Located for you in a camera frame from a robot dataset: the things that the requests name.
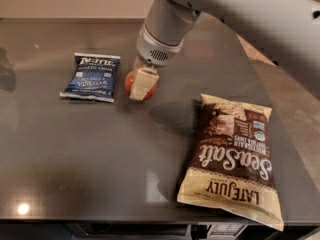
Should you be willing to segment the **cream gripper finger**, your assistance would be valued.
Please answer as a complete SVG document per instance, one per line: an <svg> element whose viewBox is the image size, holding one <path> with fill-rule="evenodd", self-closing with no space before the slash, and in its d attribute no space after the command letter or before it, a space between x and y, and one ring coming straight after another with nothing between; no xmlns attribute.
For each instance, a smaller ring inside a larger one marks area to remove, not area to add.
<svg viewBox="0 0 320 240"><path fill-rule="evenodd" d="M135 57L134 63L133 63L133 73L136 73L136 71L141 68L144 65L143 61L140 59L139 56Z"/></svg>
<svg viewBox="0 0 320 240"><path fill-rule="evenodd" d="M154 67L143 66L128 74L129 97L135 101L149 100L155 93L159 75Z"/></svg>

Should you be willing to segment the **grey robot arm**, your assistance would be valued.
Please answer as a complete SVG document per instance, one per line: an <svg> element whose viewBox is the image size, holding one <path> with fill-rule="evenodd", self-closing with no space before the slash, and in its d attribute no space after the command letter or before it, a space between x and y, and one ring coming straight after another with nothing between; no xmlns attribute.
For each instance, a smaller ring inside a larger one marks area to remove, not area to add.
<svg viewBox="0 0 320 240"><path fill-rule="evenodd" d="M170 65L185 35L206 14L319 97L320 3L314 0L154 0L137 38L134 65Z"/></svg>

